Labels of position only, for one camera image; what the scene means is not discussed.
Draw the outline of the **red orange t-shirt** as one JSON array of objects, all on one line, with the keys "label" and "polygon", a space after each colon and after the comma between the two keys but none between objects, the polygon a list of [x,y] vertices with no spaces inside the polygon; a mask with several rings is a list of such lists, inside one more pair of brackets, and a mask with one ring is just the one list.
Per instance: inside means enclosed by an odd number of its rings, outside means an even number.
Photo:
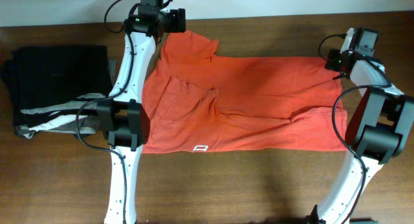
[{"label": "red orange t-shirt", "polygon": [[343,150],[342,85],[322,59],[231,58],[218,46],[190,31],[168,36],[143,88],[144,153]]}]

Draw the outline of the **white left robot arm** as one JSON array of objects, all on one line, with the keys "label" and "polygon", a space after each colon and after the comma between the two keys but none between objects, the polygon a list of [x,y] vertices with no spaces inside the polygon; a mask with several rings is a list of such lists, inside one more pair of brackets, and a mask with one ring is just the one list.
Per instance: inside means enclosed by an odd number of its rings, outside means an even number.
[{"label": "white left robot arm", "polygon": [[165,33],[186,31],[186,11],[167,7],[173,0],[140,0],[123,24],[124,55],[109,96],[96,110],[111,154],[111,185],[105,223],[136,223],[138,162],[149,138],[142,92],[150,61]]}]

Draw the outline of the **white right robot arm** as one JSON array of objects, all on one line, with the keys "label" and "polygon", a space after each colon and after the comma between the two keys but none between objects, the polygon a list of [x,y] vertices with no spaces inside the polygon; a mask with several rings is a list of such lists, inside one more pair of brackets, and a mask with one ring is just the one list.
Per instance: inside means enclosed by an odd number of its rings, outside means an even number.
[{"label": "white right robot arm", "polygon": [[[393,84],[381,60],[374,57],[378,32],[350,28],[340,37],[344,43],[341,49],[329,51],[325,67],[354,83],[336,99],[331,116],[334,132],[347,151],[330,192],[314,206],[305,223],[352,223],[351,215],[369,181],[401,154],[413,125],[413,97]],[[338,104],[352,91],[359,91],[362,99],[345,135],[340,135]]]}]

